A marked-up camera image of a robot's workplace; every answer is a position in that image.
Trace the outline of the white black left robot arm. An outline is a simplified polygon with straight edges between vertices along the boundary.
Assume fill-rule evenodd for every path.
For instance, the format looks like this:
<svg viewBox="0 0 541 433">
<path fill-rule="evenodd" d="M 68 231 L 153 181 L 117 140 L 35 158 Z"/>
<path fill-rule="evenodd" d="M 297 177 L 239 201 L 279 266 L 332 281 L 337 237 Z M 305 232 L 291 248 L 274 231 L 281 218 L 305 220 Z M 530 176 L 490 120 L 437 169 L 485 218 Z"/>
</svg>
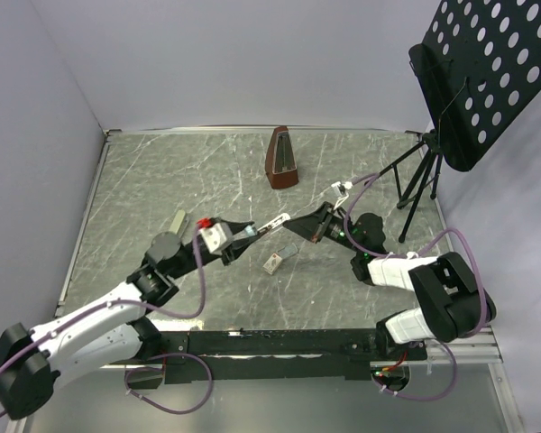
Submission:
<svg viewBox="0 0 541 433">
<path fill-rule="evenodd" d="M 263 236 L 253 222 L 203 218 L 192 240 L 183 244 L 171 231 L 154 237 L 141 265 L 106 295 L 66 316 L 30 329 L 17 323 L 0 336 L 0 403 L 12 420 L 28 417 L 54 391 L 114 362 L 135 359 L 148 363 L 160 351 L 160 332 L 148 315 L 197 318 L 206 305 L 207 264 L 228 265 Z M 177 279 L 197 272 L 197 310 L 165 309 L 179 291 Z"/>
</svg>

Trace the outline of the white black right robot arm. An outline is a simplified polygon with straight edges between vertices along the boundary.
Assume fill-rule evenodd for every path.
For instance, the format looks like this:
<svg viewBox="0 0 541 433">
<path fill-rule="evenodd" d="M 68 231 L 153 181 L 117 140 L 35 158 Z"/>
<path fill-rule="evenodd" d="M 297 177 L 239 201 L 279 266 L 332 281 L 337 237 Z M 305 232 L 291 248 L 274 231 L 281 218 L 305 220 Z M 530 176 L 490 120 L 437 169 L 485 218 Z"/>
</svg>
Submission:
<svg viewBox="0 0 541 433">
<path fill-rule="evenodd" d="M 479 288 L 460 254 L 397 257 L 385 249 L 383 220 L 373 213 L 363 213 L 351 222 L 344 212 L 325 202 L 310 214 L 287 220 L 283 227 L 310 243 L 327 238 L 354 251 L 350 264 L 358 281 L 415 295 L 416 308 L 377 323 L 375 346 L 386 359 L 399 357 L 408 344 L 418 340 L 449 343 L 466 338 L 497 315 L 491 296 Z"/>
</svg>

